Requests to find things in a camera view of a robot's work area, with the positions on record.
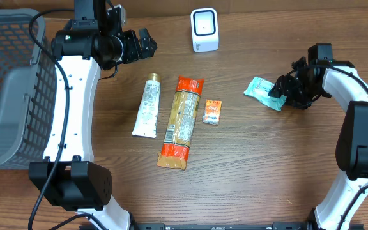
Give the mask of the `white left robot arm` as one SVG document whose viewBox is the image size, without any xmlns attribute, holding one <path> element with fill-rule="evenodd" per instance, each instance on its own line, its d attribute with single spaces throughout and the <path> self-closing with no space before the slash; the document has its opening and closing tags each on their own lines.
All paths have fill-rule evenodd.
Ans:
<svg viewBox="0 0 368 230">
<path fill-rule="evenodd" d="M 50 137 L 29 178 L 43 199 L 85 218 L 92 229 L 137 229 L 129 211 L 112 196 L 110 170 L 95 163 L 92 120 L 95 90 L 104 70 L 151 58 L 157 44 L 147 29 L 123 30 L 127 14 L 106 0 L 76 1 L 74 18 L 59 30 L 44 54 L 57 74 Z"/>
</svg>

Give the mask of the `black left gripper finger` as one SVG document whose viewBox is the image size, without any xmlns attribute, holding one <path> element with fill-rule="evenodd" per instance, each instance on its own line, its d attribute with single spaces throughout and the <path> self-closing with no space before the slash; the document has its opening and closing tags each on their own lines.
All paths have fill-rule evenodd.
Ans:
<svg viewBox="0 0 368 230">
<path fill-rule="evenodd" d="M 139 30 L 140 44 L 142 49 L 156 49 L 157 43 L 152 39 L 150 33 L 146 28 Z"/>
<path fill-rule="evenodd" d="M 154 56 L 155 50 L 153 47 L 143 47 L 141 49 L 140 58 L 141 59 L 147 59 L 152 58 Z"/>
</svg>

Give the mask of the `small orange sachet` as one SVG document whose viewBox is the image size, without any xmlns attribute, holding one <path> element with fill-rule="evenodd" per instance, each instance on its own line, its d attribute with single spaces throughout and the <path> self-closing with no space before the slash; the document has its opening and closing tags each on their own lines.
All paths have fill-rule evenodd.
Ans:
<svg viewBox="0 0 368 230">
<path fill-rule="evenodd" d="M 206 100 L 203 123 L 218 125 L 220 121 L 222 102 L 220 100 Z"/>
</svg>

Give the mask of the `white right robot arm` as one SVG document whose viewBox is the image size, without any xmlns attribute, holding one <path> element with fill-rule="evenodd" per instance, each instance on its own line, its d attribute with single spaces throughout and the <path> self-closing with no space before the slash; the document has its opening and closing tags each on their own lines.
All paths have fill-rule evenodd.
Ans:
<svg viewBox="0 0 368 230">
<path fill-rule="evenodd" d="M 292 63 L 269 96 L 286 104 L 309 108 L 321 97 L 334 98 L 345 113 L 335 147 L 339 173 L 326 197 L 306 222 L 280 224 L 281 229 L 363 229 L 351 219 L 368 196 L 368 85 L 349 61 L 334 59 L 332 45 L 317 43 L 308 56 Z"/>
</svg>

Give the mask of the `orange long snack packet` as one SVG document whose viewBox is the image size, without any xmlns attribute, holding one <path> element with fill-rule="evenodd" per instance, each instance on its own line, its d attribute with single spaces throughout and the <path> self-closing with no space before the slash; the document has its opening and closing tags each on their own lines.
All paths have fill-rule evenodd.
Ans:
<svg viewBox="0 0 368 230">
<path fill-rule="evenodd" d="M 187 168 L 203 85 L 203 79 L 178 77 L 163 146 L 158 156 L 159 167 Z"/>
</svg>

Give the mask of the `white tube with gold cap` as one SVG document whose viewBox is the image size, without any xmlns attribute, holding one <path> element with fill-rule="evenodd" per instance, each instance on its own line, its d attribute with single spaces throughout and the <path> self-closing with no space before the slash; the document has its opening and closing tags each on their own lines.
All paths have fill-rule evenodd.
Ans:
<svg viewBox="0 0 368 230">
<path fill-rule="evenodd" d="M 133 136 L 156 138 L 157 119 L 160 103 L 161 77 L 150 73 L 145 83 L 141 103 L 137 113 Z"/>
</svg>

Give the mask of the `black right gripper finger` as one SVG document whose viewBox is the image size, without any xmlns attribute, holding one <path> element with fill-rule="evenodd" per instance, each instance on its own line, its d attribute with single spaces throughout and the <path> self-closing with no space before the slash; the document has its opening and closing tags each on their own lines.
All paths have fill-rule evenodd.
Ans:
<svg viewBox="0 0 368 230">
<path fill-rule="evenodd" d="M 290 75 L 281 75 L 273 88 L 269 91 L 268 96 L 274 98 L 280 98 L 281 96 L 290 97 L 291 93 L 289 92 L 289 83 L 291 80 Z"/>
<path fill-rule="evenodd" d="M 280 98 L 284 101 L 285 105 L 294 105 L 294 94 L 291 91 L 285 91 L 280 94 Z"/>
</svg>

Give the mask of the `green toilet tissue pack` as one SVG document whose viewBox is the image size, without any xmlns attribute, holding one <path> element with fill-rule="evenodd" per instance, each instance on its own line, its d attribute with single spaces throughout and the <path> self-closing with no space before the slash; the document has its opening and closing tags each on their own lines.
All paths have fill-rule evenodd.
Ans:
<svg viewBox="0 0 368 230">
<path fill-rule="evenodd" d="M 274 98 L 268 96 L 269 91 L 273 88 L 274 84 L 264 78 L 255 76 L 248 85 L 247 89 L 243 92 L 244 95 L 255 98 L 263 105 L 281 111 L 284 101 L 281 98 Z"/>
</svg>

